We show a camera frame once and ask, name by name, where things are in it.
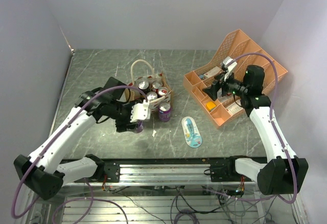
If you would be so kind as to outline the purple Fanta can front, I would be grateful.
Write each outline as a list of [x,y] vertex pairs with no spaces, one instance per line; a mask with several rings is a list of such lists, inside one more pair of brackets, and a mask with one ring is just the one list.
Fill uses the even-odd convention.
[[135,133],[140,133],[144,130],[144,124],[143,121],[139,121],[137,126],[136,126],[136,130]]

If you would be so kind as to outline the blue Red Bull can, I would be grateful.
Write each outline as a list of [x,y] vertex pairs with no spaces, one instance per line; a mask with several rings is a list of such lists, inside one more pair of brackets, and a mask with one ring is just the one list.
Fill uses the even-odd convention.
[[166,96],[168,93],[169,93],[169,90],[166,88],[166,87],[160,87],[159,89],[158,89],[158,96],[159,97],[164,97],[164,96]]

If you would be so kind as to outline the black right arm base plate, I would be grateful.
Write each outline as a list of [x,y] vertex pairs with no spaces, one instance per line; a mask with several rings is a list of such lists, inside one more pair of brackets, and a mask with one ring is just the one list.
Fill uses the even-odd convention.
[[247,156],[236,155],[227,158],[209,158],[209,168],[203,174],[210,176],[211,182],[238,182],[242,175],[236,172],[236,160]]

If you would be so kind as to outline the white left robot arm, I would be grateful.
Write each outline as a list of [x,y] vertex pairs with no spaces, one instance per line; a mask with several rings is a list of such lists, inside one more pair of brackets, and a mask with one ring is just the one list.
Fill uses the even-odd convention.
[[14,160],[19,186],[26,185],[38,197],[48,200],[68,183],[82,178],[93,182],[103,179],[105,162],[93,154],[69,163],[61,161],[89,128],[106,119],[115,121],[117,132],[141,132],[141,120],[132,119],[138,102],[121,101],[125,90],[133,89],[110,77],[104,87],[84,92],[66,119],[41,146],[28,156],[20,154]]

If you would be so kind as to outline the watermelon canvas bag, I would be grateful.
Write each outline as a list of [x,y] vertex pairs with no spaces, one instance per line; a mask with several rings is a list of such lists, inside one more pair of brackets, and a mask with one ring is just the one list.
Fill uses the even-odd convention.
[[[134,67],[138,64],[147,66],[150,73],[135,75]],[[131,65],[130,75],[131,82],[129,86],[134,86],[147,95],[147,100],[150,102],[149,108],[152,113],[157,112],[159,110],[159,105],[163,102],[168,103],[172,107],[173,91],[168,85],[165,73],[155,71],[154,67],[149,62],[138,59]]]

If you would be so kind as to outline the black yellow beverage can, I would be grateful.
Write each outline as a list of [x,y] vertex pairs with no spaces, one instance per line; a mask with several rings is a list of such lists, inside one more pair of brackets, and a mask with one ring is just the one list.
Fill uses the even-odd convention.
[[138,83],[137,87],[144,92],[145,95],[150,91],[150,83],[148,80],[142,80]]

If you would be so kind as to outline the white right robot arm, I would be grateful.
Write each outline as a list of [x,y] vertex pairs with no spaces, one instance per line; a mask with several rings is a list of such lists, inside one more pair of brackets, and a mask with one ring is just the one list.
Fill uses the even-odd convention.
[[264,69],[249,65],[243,81],[234,78],[232,68],[223,66],[222,72],[214,77],[210,87],[203,91],[213,100],[218,92],[223,96],[232,94],[240,97],[241,107],[255,125],[263,142],[267,163],[258,163],[249,157],[235,159],[225,168],[225,175],[231,181],[242,175],[257,183],[264,195],[296,195],[303,184],[309,164],[299,158],[286,142],[276,121],[273,105],[263,94]]

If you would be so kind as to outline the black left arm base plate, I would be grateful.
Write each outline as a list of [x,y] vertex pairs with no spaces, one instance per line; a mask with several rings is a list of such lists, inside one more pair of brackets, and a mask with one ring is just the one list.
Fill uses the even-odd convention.
[[91,158],[95,164],[95,172],[89,177],[91,181],[118,183],[120,181],[120,166],[115,161],[102,160],[100,158]]

